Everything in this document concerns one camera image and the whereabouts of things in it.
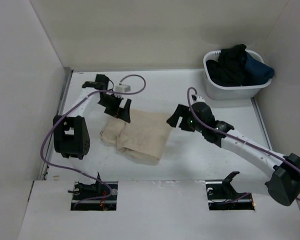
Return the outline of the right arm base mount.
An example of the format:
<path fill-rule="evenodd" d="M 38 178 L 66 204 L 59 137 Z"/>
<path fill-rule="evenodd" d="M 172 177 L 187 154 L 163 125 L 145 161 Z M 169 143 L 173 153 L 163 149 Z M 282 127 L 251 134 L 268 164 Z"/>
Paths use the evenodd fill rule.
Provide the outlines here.
<path fill-rule="evenodd" d="M 231 182 L 239 171 L 231 172 L 226 178 L 205 182 L 208 208 L 210 211 L 254 211 L 252 194 L 237 192 Z"/>

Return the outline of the beige trousers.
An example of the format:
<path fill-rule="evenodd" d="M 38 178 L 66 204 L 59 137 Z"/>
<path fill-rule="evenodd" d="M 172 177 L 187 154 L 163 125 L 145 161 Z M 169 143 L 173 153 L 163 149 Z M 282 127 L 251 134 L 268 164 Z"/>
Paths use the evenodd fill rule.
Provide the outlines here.
<path fill-rule="evenodd" d="M 132 109 L 130 122 L 111 117 L 100 137 L 138 164 L 155 166 L 162 158 L 172 127 L 169 114 Z"/>

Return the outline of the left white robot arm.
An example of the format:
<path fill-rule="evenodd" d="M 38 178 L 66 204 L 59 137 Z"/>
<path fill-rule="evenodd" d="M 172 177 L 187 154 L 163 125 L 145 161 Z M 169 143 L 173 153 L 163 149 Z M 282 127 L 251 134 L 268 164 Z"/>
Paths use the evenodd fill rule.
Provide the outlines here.
<path fill-rule="evenodd" d="M 112 81 L 104 74 L 97 74 L 94 81 L 86 81 L 81 87 L 79 97 L 62 114 L 56 115 L 52 121 L 52 129 L 48 133 L 53 135 L 54 150 L 65 159 L 82 161 L 91 148 L 91 140 L 86 118 L 100 107 L 101 112 L 130 123 L 131 99 L 124 99 L 123 95 L 131 95 L 129 85 L 114 85 L 109 89 Z"/>

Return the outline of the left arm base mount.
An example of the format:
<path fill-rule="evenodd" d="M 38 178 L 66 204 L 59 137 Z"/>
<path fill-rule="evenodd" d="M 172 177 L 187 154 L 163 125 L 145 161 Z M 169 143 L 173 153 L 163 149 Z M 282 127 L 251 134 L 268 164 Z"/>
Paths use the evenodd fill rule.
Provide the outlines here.
<path fill-rule="evenodd" d="M 71 194 L 71 211 L 116 211 L 118 187 L 117 181 L 106 182 L 111 191 L 104 184 L 95 182 L 93 184 L 83 184 L 76 182 L 73 190 L 67 192 Z"/>

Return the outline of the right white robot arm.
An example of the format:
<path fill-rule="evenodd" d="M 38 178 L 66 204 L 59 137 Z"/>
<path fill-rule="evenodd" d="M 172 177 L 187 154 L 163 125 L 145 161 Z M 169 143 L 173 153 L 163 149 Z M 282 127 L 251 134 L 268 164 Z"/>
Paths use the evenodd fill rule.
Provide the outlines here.
<path fill-rule="evenodd" d="M 220 184 L 226 199 L 236 201 L 245 193 L 258 193 L 272 197 L 283 206 L 290 206 L 298 198 L 300 157 L 296 154 L 284 155 L 256 144 L 229 123 L 216 120 L 204 102 L 195 102 L 191 106 L 179 104 L 166 122 L 173 128 L 199 132 L 209 143 L 238 155 L 266 175 L 265 180 L 246 178 L 237 183 L 233 179 L 239 172 L 231 172 Z"/>

